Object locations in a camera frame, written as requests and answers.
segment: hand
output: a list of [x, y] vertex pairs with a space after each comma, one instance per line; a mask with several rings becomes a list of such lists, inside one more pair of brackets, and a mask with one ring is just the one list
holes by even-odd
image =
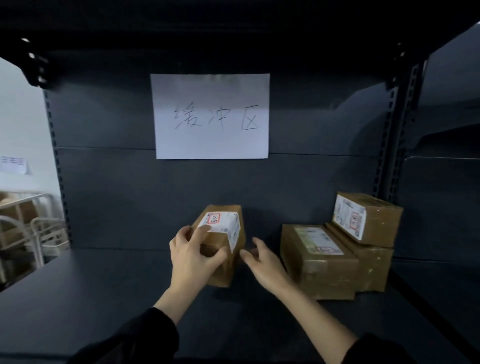
[[227, 249], [220, 249], [213, 257], [200, 254], [200, 244], [204, 241], [209, 225], [201, 226], [193, 232], [190, 241], [186, 234], [190, 226], [180, 229], [170, 241], [172, 259], [172, 280], [170, 287], [154, 305], [177, 324], [195, 297], [207, 283], [212, 273], [227, 258]]
[[244, 249], [240, 250], [240, 256], [250, 267], [257, 281], [277, 297], [285, 290], [295, 286], [283, 269], [278, 256], [268, 249], [260, 239], [253, 238], [253, 243], [258, 249], [258, 259]]
[[203, 225], [193, 232], [190, 241], [186, 234], [190, 226], [180, 229], [170, 241], [170, 257], [172, 259], [172, 280], [170, 287], [174, 290], [187, 289], [195, 296], [205, 286], [208, 279], [227, 258], [227, 249], [223, 247], [213, 257], [200, 254], [200, 244], [205, 240], [209, 225]]

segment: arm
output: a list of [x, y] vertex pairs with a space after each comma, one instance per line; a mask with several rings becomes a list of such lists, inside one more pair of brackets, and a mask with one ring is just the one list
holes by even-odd
[[316, 301], [304, 294], [283, 269], [280, 259], [260, 239], [253, 242], [258, 259], [246, 250], [240, 255], [259, 283], [294, 315], [327, 364], [342, 363], [357, 338]]
[[208, 225], [196, 229], [190, 241], [186, 238], [190, 226], [180, 229], [170, 241], [170, 287], [154, 307], [126, 323], [109, 339], [81, 349], [68, 363], [171, 362], [179, 347], [176, 324], [227, 257], [225, 249], [211, 258], [200, 255], [200, 244], [209, 229]]

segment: red stamp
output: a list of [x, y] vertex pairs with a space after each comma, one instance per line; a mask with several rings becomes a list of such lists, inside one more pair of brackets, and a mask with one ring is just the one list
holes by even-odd
[[360, 220], [361, 220], [361, 216], [356, 212], [352, 212], [352, 216], [350, 218], [350, 227], [353, 230], [358, 229], [359, 224], [360, 224]]
[[208, 215], [207, 224], [218, 224], [220, 222], [220, 214], [210, 214]]

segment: paper sign on wall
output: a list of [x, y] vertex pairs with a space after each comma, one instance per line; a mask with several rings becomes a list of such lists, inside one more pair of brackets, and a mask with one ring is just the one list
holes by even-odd
[[26, 174], [27, 161], [19, 157], [0, 156], [0, 172]]
[[152, 74], [157, 159], [268, 158], [270, 74]]

